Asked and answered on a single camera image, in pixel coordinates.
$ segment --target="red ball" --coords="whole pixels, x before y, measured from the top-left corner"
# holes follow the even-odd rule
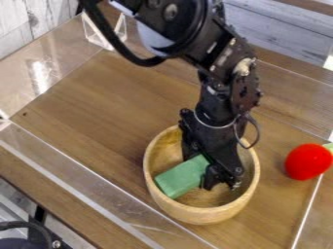
[[[286,158],[286,173],[293,179],[305,181],[324,173],[332,162],[332,154],[321,145],[305,144]]]

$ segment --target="wooden bowl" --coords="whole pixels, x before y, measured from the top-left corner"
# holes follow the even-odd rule
[[[154,201],[167,215],[177,220],[207,225],[231,218],[246,206],[261,176],[259,160],[254,149],[238,148],[246,168],[242,187],[230,191],[226,184],[218,184],[211,191],[195,189],[178,199],[169,198],[157,187],[154,178],[182,163],[182,131],[178,126],[166,129],[151,141],[143,159],[144,178]]]

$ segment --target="wooden table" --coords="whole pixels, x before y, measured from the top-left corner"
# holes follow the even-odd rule
[[[278,61],[278,55],[272,53],[270,57]],[[312,75],[321,75],[320,72],[321,69],[313,70]],[[20,110],[12,121],[161,210],[147,192],[142,159],[151,139],[177,124],[178,110],[195,106],[199,85],[193,84],[194,73],[179,61],[155,69],[139,68],[116,53],[102,51]],[[324,77],[318,81],[265,61],[259,63],[259,73],[266,98],[254,113],[262,126],[257,193],[246,209],[225,223],[203,227],[182,224],[218,248],[292,245],[316,180],[289,179],[284,160],[300,144],[324,143],[332,130],[333,90],[329,82],[320,82]],[[143,241],[4,150],[0,173],[94,245],[147,248]],[[333,223],[325,205],[322,201],[318,208]]]

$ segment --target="green block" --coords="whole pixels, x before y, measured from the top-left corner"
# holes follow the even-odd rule
[[[333,153],[333,143],[322,145]]]
[[[209,161],[199,155],[155,177],[157,186],[170,198],[175,199],[198,188]]]

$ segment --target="black cable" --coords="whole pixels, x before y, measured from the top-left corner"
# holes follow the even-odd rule
[[[42,233],[43,237],[46,238],[47,242],[46,249],[52,249],[51,234],[44,228],[29,222],[0,222],[0,231],[12,230],[12,229],[35,229]]]
[[[127,48],[123,42],[119,39],[118,34],[115,33],[114,29],[111,28],[107,19],[104,18],[96,3],[91,0],[79,0],[79,3],[88,14],[92,22],[95,23],[98,29],[100,30],[102,34],[104,35],[108,42],[112,44],[114,48],[118,50],[119,54],[130,60],[134,64],[144,67],[157,66],[161,64],[165,59],[159,56],[151,58],[140,58],[138,57],[132,51]]]

